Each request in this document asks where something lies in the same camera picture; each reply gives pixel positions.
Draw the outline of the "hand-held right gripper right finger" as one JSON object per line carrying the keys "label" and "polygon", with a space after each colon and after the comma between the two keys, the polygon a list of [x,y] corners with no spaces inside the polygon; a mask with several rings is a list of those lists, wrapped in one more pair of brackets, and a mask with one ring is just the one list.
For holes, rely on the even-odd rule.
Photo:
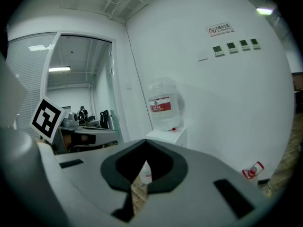
{"label": "hand-held right gripper right finger", "polygon": [[209,154],[152,143],[180,154],[187,175],[174,190],[150,194],[135,227],[254,227],[261,221],[267,200],[243,175]]}

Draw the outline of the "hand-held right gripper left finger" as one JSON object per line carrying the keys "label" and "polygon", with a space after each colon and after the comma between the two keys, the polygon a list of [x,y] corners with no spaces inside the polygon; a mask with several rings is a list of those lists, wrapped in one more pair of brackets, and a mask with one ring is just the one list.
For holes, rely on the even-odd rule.
{"label": "hand-held right gripper left finger", "polygon": [[123,207],[127,194],[112,189],[101,175],[109,156],[138,143],[137,140],[108,148],[55,155],[39,143],[47,179],[73,227],[144,227],[145,222],[124,222],[112,216]]}

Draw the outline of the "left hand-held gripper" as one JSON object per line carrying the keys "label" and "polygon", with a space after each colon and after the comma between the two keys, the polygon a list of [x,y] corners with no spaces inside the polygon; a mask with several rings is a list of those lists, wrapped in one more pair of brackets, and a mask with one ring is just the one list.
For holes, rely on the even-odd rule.
{"label": "left hand-held gripper", "polygon": [[30,126],[54,148],[55,153],[65,154],[62,130],[73,131],[73,145],[95,148],[118,141],[119,132],[109,129],[76,129],[78,117],[67,113],[47,97],[43,97],[30,120]]}

